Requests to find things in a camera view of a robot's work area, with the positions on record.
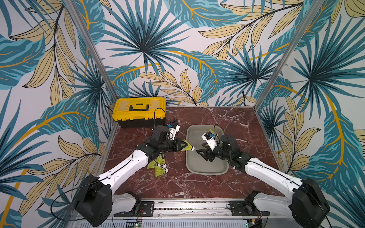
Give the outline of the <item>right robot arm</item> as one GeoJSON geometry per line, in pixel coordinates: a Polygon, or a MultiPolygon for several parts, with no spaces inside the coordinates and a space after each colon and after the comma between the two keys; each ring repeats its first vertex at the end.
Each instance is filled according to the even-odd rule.
{"type": "Polygon", "coordinates": [[[292,177],[242,152],[231,135],[223,135],[217,141],[214,134],[207,132],[202,139],[203,149],[197,150],[197,153],[205,160],[226,160],[233,169],[253,176],[282,193],[281,197],[253,193],[247,198],[252,207],[293,218],[303,228],[319,228],[327,219],[329,203],[313,179],[292,177]]]}

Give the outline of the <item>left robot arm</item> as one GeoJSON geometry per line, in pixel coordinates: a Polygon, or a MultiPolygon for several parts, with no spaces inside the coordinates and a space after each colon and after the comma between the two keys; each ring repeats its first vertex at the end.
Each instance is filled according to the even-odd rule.
{"type": "Polygon", "coordinates": [[[161,168],[162,155],[178,152],[189,144],[178,138],[180,126],[170,124],[154,127],[153,133],[121,163],[99,175],[89,175],[81,183],[74,202],[75,211],[93,227],[100,226],[110,215],[132,212],[136,209],[137,198],[131,193],[115,197],[116,190],[140,169],[154,165],[161,168]]]}

